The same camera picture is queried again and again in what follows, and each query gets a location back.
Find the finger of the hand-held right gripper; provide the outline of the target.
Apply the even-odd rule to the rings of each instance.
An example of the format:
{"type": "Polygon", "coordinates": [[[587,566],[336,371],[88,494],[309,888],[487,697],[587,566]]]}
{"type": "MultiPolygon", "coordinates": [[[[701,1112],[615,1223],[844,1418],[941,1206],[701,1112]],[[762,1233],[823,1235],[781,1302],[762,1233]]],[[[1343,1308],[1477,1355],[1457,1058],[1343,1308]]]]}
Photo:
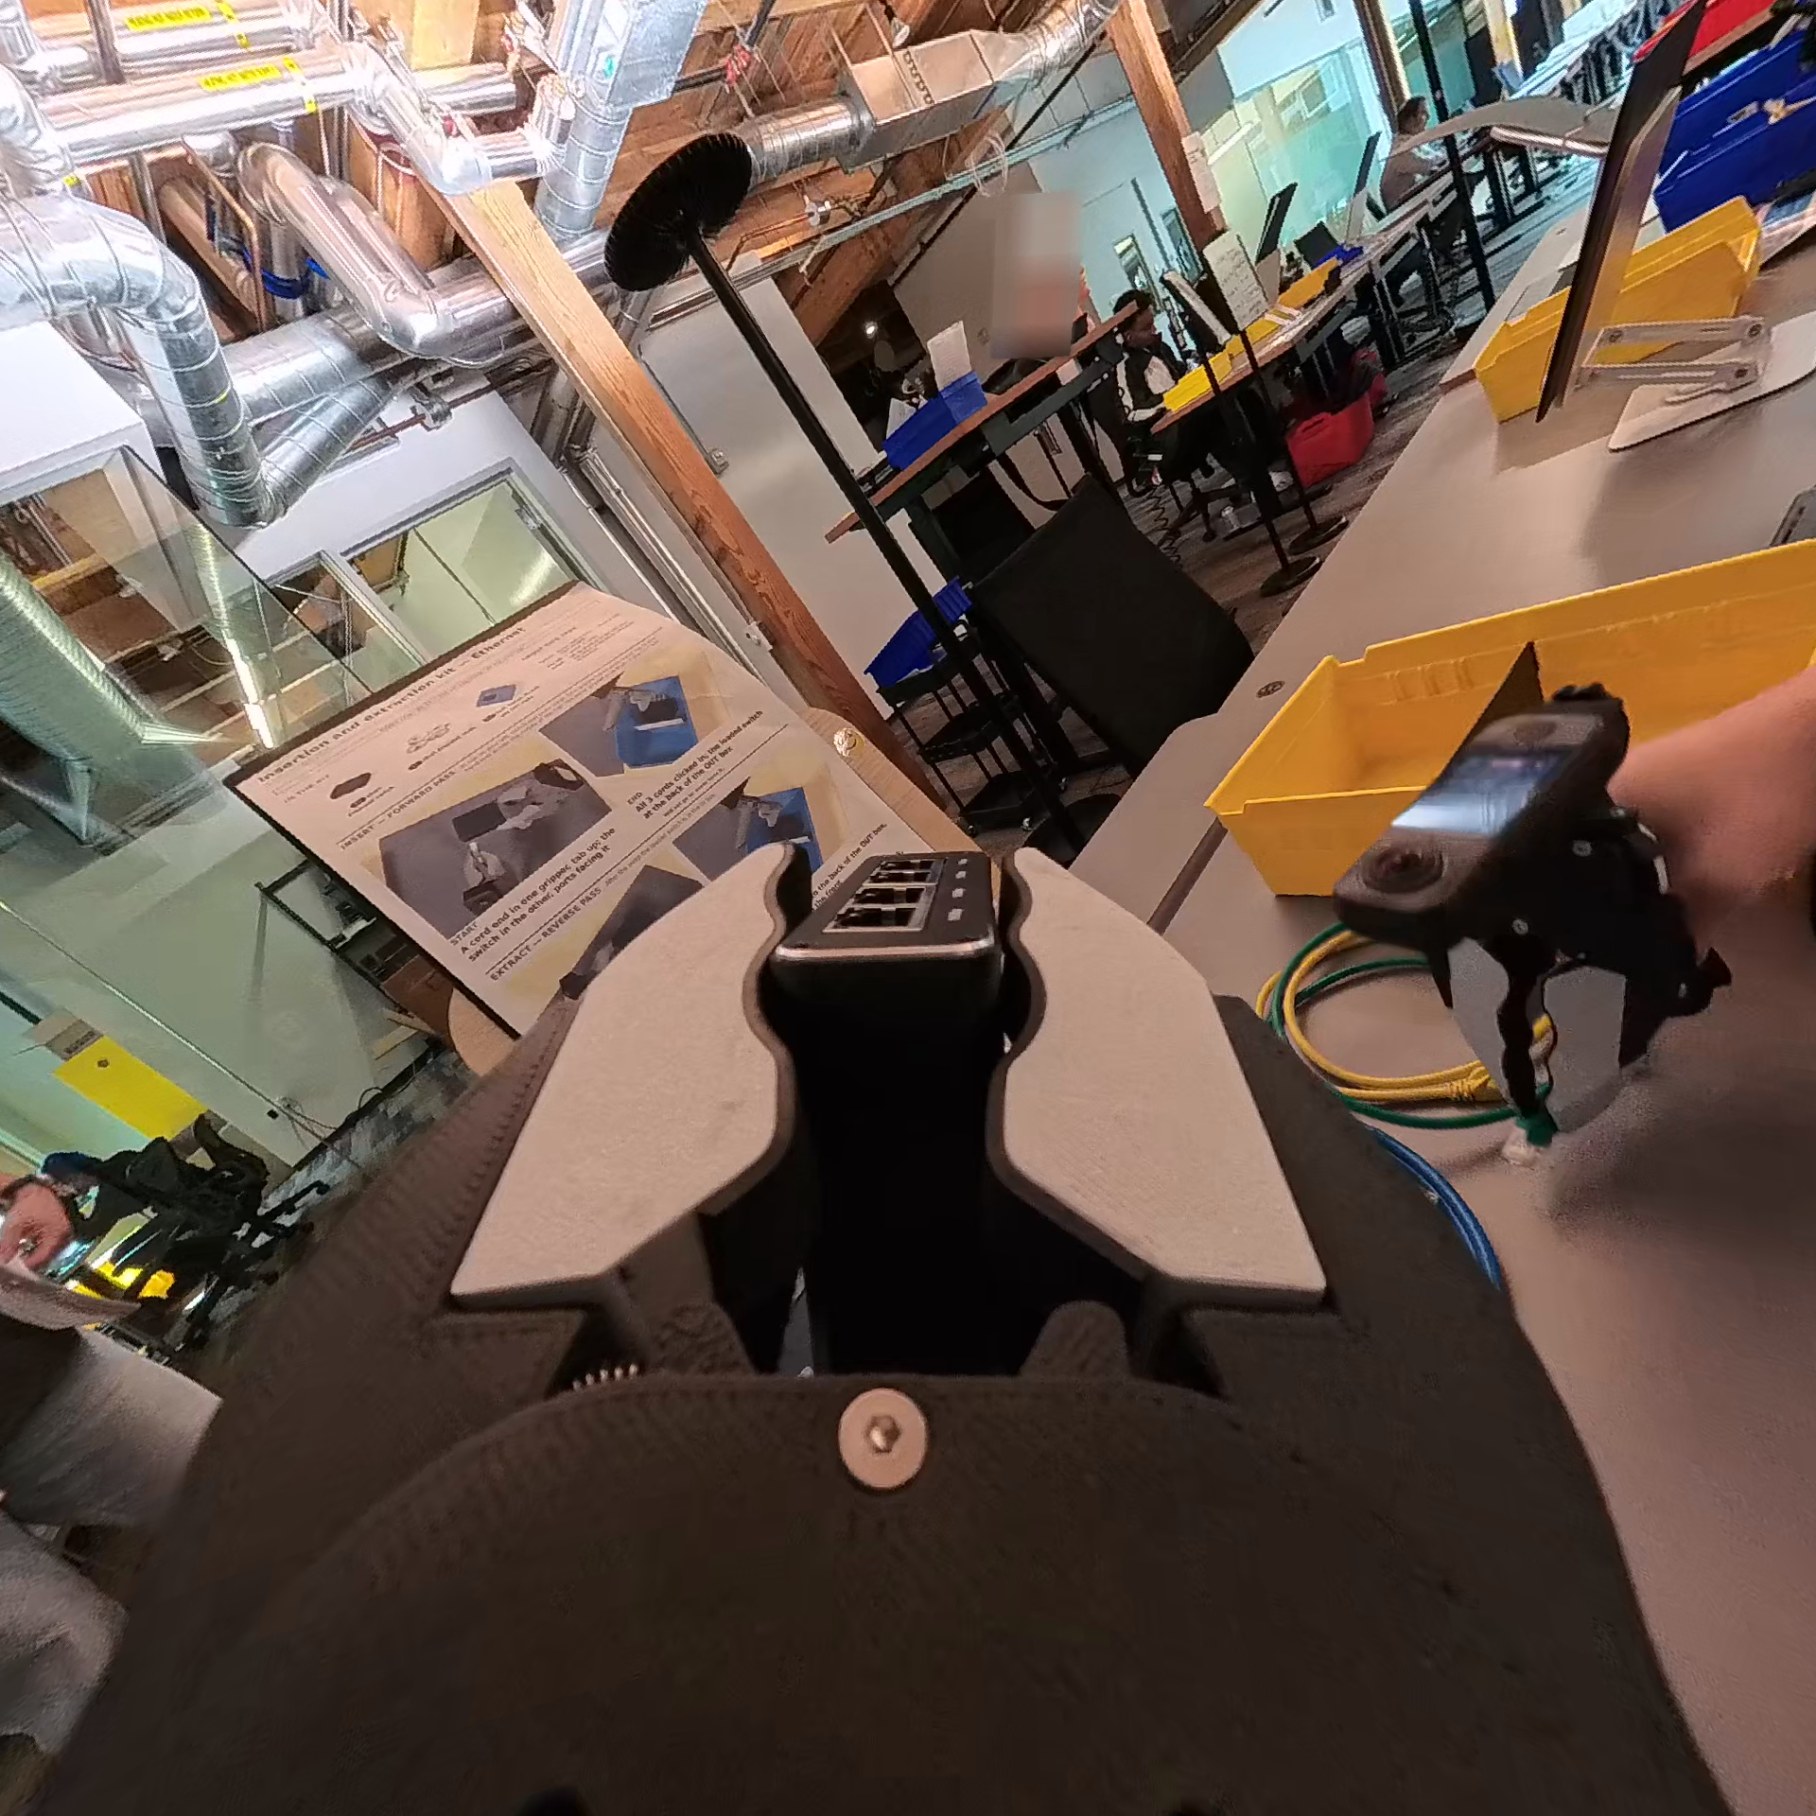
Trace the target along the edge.
{"type": "Polygon", "coordinates": [[[1547,977],[1551,1122],[1597,1121],[1619,1099],[1629,994],[1632,981],[1616,971],[1554,971],[1547,977]]]}
{"type": "Polygon", "coordinates": [[[1501,1107],[1528,1138],[1551,1138],[1547,1109],[1557,1031],[1542,998],[1544,968],[1520,951],[1506,966],[1496,951],[1465,939],[1443,953],[1440,990],[1501,1107]]]}

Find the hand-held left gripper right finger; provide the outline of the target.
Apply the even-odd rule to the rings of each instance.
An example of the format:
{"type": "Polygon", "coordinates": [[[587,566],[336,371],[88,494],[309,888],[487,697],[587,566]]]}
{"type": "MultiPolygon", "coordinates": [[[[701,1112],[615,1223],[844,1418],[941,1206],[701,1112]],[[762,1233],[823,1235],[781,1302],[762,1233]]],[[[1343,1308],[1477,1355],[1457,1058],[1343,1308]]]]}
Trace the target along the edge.
{"type": "Polygon", "coordinates": [[[1320,1332],[1325,1265],[1199,972],[1044,855],[1007,862],[1001,910],[1013,1031],[988,1089],[988,1260],[1002,1355],[1031,1361],[1076,1306],[1141,1364],[1320,1332]]]}

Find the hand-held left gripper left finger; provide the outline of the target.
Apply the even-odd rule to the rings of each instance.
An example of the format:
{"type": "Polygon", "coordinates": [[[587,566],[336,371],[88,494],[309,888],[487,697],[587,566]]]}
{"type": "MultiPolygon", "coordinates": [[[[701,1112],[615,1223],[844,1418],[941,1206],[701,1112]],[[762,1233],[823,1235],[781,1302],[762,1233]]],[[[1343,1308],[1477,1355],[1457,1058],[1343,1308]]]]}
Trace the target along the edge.
{"type": "Polygon", "coordinates": [[[781,1361],[815,1164],[762,987],[808,909],[803,852],[762,847],[590,981],[451,1274],[459,1308],[590,1311],[635,1346],[711,1303],[781,1361]]]}

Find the yellow plastic bin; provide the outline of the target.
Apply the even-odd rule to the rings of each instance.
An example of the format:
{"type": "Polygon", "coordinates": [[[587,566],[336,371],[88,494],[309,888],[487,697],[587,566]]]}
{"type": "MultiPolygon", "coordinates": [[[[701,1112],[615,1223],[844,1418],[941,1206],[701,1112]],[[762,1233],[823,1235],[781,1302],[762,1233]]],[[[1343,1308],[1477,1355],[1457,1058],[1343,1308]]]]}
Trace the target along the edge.
{"type": "MultiPolygon", "coordinates": [[[[1731,196],[1638,246],[1626,262],[1615,325],[1733,318],[1757,274],[1760,240],[1755,208],[1731,196]]],[[[1475,356],[1471,376],[1497,423],[1536,408],[1569,288],[1561,274],[1544,299],[1530,291],[1528,308],[1501,322],[1475,356]]]]}
{"type": "Polygon", "coordinates": [[[1634,741],[1811,665],[1813,543],[1699,564],[1325,658],[1211,810],[1275,896],[1328,896],[1458,751],[1523,649],[1544,697],[1602,685],[1634,741]]]}

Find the black ethernet switch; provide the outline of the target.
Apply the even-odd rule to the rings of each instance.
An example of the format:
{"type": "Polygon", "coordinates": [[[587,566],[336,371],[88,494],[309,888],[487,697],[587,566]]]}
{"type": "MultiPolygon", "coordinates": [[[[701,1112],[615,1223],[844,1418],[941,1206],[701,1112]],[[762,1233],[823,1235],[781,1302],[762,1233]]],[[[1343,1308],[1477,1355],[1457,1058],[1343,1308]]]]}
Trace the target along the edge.
{"type": "Polygon", "coordinates": [[[836,1375],[988,1375],[983,1122],[1004,1051],[1002,945],[977,852],[865,862],[774,950],[818,1192],[811,1354],[836,1375]]]}

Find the person's right hand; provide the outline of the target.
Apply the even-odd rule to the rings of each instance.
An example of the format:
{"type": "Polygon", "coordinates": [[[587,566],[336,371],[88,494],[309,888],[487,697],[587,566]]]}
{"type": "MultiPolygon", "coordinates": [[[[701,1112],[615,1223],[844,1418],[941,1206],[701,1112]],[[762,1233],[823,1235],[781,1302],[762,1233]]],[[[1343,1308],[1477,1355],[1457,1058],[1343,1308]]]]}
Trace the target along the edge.
{"type": "Polygon", "coordinates": [[[1627,752],[1611,783],[1704,928],[1778,894],[1813,855],[1813,670],[1627,752]]]}

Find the instruction board on white stand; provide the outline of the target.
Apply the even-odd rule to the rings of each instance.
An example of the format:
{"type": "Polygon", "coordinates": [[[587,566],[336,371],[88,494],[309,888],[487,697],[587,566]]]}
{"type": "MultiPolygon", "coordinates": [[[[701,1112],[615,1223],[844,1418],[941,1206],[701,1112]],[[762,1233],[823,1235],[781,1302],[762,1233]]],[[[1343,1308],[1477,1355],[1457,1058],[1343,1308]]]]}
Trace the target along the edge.
{"type": "Polygon", "coordinates": [[[669,616],[576,585],[261,755],[233,793],[524,1035],[762,847],[822,900],[862,859],[973,842],[869,739],[669,616]]]}

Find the red bag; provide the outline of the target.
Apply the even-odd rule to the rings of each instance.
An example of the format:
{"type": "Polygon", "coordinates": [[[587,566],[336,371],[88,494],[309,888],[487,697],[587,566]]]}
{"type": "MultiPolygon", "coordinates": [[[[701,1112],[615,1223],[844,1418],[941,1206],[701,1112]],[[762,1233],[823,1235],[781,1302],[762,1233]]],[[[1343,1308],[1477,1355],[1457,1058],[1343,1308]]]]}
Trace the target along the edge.
{"type": "Polygon", "coordinates": [[[1362,391],[1338,408],[1301,415],[1287,426],[1284,443],[1301,486],[1311,494],[1357,465],[1375,432],[1375,396],[1362,391]]]}

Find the blue plastic bin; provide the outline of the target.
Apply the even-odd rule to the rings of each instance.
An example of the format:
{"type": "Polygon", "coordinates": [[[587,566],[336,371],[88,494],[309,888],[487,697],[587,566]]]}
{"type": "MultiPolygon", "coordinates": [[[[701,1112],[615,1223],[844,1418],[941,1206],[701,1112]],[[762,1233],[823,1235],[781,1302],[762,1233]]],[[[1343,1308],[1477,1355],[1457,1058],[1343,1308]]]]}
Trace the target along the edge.
{"type": "Polygon", "coordinates": [[[929,396],[890,429],[882,454],[897,472],[905,472],[929,454],[946,434],[963,429],[988,407],[988,393],[974,371],[967,371],[929,396]]]}
{"type": "MultiPolygon", "coordinates": [[[[946,625],[960,625],[970,605],[962,582],[946,582],[934,594],[934,603],[946,625]]],[[[913,674],[936,665],[941,660],[945,660],[941,637],[919,611],[913,611],[867,663],[865,674],[875,691],[882,695],[898,687],[913,674]]]]}
{"type": "Polygon", "coordinates": [[[1751,208],[1811,195],[1811,4],[1773,4],[1774,34],[1683,95],[1675,109],[1653,201],[1669,231],[1743,199],[1751,208]]]}

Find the wooden support beam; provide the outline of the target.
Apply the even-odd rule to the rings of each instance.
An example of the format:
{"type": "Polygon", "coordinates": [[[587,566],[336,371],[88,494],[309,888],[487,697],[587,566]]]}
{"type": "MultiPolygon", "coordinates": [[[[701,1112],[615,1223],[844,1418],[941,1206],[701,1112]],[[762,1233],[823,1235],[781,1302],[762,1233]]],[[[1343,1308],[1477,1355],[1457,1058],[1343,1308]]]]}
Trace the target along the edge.
{"type": "Polygon", "coordinates": [[[453,125],[381,36],[347,36],[341,55],[362,119],[398,142],[587,408],[646,468],[770,641],[787,681],[811,707],[850,720],[929,793],[916,751],[892,735],[568,262],[597,223],[630,112],[673,90],[701,13],[703,4],[576,3],[556,4],[541,28],[522,11],[518,42],[547,74],[528,123],[495,135],[453,125]]]}

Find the dark panel on white stand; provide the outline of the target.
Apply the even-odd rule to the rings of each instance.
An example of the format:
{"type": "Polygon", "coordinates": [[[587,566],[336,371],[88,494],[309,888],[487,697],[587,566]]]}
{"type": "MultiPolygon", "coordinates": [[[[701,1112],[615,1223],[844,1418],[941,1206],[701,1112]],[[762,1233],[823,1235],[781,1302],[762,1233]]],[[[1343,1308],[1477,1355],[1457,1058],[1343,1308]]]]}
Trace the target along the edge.
{"type": "Polygon", "coordinates": [[[1653,180],[1706,7],[1682,7],[1634,55],[1619,115],[1603,144],[1573,278],[1534,404],[1546,421],[1594,387],[1652,389],[1626,407],[1608,449],[1637,447],[1797,383],[1774,335],[1755,314],[1619,318],[1653,180]]]}

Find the wooden standing desk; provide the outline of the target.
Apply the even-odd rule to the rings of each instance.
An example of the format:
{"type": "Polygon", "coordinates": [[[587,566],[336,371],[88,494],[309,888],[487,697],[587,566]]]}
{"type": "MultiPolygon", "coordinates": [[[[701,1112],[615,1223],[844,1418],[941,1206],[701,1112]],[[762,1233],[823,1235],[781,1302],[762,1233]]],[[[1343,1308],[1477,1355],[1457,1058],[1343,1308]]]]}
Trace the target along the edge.
{"type": "MultiPolygon", "coordinates": [[[[942,483],[957,485],[989,468],[1007,465],[1009,449],[1054,417],[1075,446],[1083,474],[1096,478],[1100,486],[1111,486],[1098,454],[1098,432],[1084,417],[1083,401],[1112,376],[1122,355],[1122,334],[1135,312],[1132,306],[1117,309],[1012,389],[988,396],[982,411],[948,426],[919,460],[878,486],[865,491],[857,480],[851,480],[848,500],[855,504],[855,510],[839,518],[823,540],[835,544],[860,529],[892,570],[903,575],[905,552],[897,543],[892,521],[905,514],[916,544],[945,579],[957,579],[960,557],[934,518],[928,495],[942,483]]],[[[1087,825],[1064,805],[1061,792],[1066,781],[1083,771],[1083,758],[1061,731],[1060,717],[1026,663],[991,632],[980,609],[970,609],[956,628],[945,628],[937,611],[921,611],[919,620],[956,660],[963,685],[983,704],[994,739],[1004,745],[1004,787],[1028,805],[1028,831],[1056,859],[1075,859],[1083,850],[1087,825]]]]}

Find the black floor lamp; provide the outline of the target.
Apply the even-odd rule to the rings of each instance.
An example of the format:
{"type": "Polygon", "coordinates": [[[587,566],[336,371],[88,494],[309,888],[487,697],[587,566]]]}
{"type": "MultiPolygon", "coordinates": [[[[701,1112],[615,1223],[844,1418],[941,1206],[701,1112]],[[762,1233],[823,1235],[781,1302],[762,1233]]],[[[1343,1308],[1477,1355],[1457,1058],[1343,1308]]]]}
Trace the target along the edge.
{"type": "Polygon", "coordinates": [[[985,707],[997,739],[1013,761],[1021,783],[1036,795],[1028,846],[1061,867],[1076,862],[1092,831],[1100,829],[1112,801],[1090,795],[1067,802],[1060,722],[1034,683],[1026,665],[991,632],[980,608],[962,623],[945,616],[921,579],[892,527],[865,494],[802,386],[762,330],[736,286],[711,251],[714,238],[732,221],[751,182],[751,154],[741,137],[709,133],[669,154],[622,201],[604,242],[604,266],[620,289],[655,289],[695,266],[732,329],[749,348],[811,449],[851,508],[857,527],[887,561],[916,616],[950,656],[974,702],[985,707]]]}

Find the silver ceiling ducts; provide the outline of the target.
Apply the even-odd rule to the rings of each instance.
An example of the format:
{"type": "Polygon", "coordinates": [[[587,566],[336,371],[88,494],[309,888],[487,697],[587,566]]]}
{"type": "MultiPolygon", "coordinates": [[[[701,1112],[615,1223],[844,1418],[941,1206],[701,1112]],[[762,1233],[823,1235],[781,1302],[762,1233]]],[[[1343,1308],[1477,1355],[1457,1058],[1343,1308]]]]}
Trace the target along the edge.
{"type": "MultiPolygon", "coordinates": [[[[518,42],[518,16],[529,11],[542,28],[554,8],[516,4],[505,34],[541,80],[547,69],[518,42]]],[[[989,103],[1009,101],[1037,77],[1075,71],[1115,8],[1049,4],[1022,30],[968,30],[850,66],[835,98],[732,129],[755,164],[745,196],[784,176],[828,163],[860,169],[982,121],[989,103]]],[[[73,71],[73,56],[38,40],[26,4],[3,4],[3,315],[110,321],[192,497],[216,525],[252,529],[279,521],[379,419],[398,378],[427,366],[489,367],[513,355],[516,335],[536,334],[481,262],[481,277],[425,274],[359,193],[284,159],[274,142],[251,142],[238,163],[242,203],[295,236],[343,306],[227,351],[189,262],[139,216],[86,199],[83,171],[183,149],[194,137],[336,112],[354,115],[412,164],[354,103],[341,44],[373,30],[336,30],[319,7],[284,4],[283,36],[261,42],[257,16],[242,17],[227,4],[203,7],[203,16],[207,23],[188,34],[176,60],[153,48],[127,60],[129,82],[90,82],[59,98],[56,82],[73,71]]],[[[471,119],[500,115],[516,99],[513,67],[412,71],[453,125],[475,133],[471,119]]],[[[529,112],[497,133],[522,127],[529,112]]],[[[609,278],[604,242],[595,226],[568,253],[603,314],[603,288],[617,303],[653,294],[609,278]]]]}

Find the yellow wall sign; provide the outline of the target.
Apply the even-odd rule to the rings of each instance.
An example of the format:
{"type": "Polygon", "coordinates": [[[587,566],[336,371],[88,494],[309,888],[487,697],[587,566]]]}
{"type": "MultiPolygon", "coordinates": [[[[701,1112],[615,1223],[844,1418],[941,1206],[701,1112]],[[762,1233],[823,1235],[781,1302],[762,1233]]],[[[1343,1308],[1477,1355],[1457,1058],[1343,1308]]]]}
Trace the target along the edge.
{"type": "Polygon", "coordinates": [[[146,1140],[170,1140],[207,1109],[110,1038],[97,1038],[59,1061],[51,1076],[146,1140]]]}

